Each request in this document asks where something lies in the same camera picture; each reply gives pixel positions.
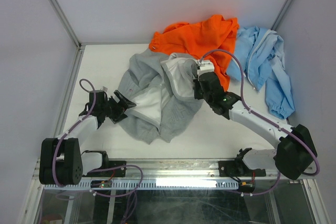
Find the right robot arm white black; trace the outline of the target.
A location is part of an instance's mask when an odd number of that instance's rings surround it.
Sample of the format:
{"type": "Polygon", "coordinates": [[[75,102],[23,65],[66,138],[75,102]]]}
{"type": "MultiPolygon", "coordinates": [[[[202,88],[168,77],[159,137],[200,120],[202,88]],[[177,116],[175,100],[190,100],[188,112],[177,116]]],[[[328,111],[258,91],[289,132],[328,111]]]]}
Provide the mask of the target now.
{"type": "Polygon", "coordinates": [[[317,151],[309,130],[299,124],[291,126],[273,121],[250,107],[235,93],[224,91],[214,72],[194,79],[194,96],[203,99],[217,115],[239,123],[266,140],[272,148],[240,150],[233,170],[247,175],[257,169],[277,169],[289,179],[298,179],[317,159],[317,151]]]}

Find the grey zip hoodie jacket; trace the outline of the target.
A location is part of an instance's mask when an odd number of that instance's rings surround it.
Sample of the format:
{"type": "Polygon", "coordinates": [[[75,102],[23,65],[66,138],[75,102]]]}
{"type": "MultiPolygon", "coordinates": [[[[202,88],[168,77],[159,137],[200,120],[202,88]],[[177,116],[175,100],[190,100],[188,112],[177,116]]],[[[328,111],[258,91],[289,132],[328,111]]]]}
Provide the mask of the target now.
{"type": "Polygon", "coordinates": [[[133,138],[169,143],[189,126],[203,100],[194,97],[196,60],[188,54],[146,50],[133,55],[118,90],[135,107],[120,126],[133,138]]]}

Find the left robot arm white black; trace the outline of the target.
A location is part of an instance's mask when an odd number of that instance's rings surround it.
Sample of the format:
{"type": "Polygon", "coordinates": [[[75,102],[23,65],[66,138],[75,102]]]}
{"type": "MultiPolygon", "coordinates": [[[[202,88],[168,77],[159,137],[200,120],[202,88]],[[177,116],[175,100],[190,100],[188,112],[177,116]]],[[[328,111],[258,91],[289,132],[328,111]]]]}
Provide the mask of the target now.
{"type": "Polygon", "coordinates": [[[39,181],[43,185],[77,185],[84,175],[93,171],[104,176],[110,170],[106,151],[81,151],[81,145],[103,124],[105,119],[114,124],[127,118],[126,110],[136,104],[118,90],[117,97],[108,97],[103,90],[90,91],[89,101],[75,123],[54,138],[41,144],[39,181]]]}

